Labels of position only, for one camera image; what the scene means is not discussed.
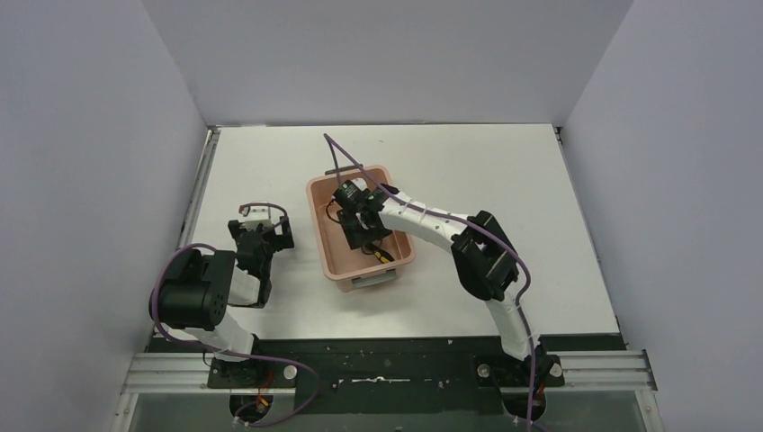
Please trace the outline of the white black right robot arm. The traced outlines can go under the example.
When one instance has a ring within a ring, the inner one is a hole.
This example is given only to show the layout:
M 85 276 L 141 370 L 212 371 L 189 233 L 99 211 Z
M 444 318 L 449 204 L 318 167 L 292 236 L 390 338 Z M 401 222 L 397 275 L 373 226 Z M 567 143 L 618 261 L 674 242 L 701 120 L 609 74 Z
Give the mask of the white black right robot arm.
M 535 336 L 521 299 L 531 276 L 496 218 L 487 211 L 458 214 L 428 207 L 390 185 L 338 187 L 337 222 L 352 249 L 370 249 L 399 231 L 423 239 L 453 259 L 462 288 L 483 301 L 502 351 L 519 363 L 521 384 L 538 393 L 563 381 L 561 361 Z

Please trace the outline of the yellow black screwdriver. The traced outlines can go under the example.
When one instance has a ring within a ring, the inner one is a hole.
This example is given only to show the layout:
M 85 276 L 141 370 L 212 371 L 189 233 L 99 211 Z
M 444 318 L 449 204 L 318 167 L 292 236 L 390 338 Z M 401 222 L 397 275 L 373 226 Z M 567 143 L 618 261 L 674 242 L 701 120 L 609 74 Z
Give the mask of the yellow black screwdriver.
M 365 246 L 369 255 L 373 255 L 376 259 L 383 264 L 388 264 L 395 261 L 395 258 L 380 246 L 370 243 Z

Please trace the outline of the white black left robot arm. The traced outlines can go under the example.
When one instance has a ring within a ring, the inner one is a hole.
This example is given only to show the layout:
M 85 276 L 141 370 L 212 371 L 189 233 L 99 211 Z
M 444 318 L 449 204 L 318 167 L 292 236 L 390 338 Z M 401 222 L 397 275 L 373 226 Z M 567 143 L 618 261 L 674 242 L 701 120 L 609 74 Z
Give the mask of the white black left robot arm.
M 258 360 L 256 336 L 243 329 L 228 307 L 262 309 L 272 291 L 274 255 L 294 248 L 289 218 L 230 220 L 233 250 L 202 243 L 177 250 L 152 290 L 149 316 L 167 339 L 239 363 Z

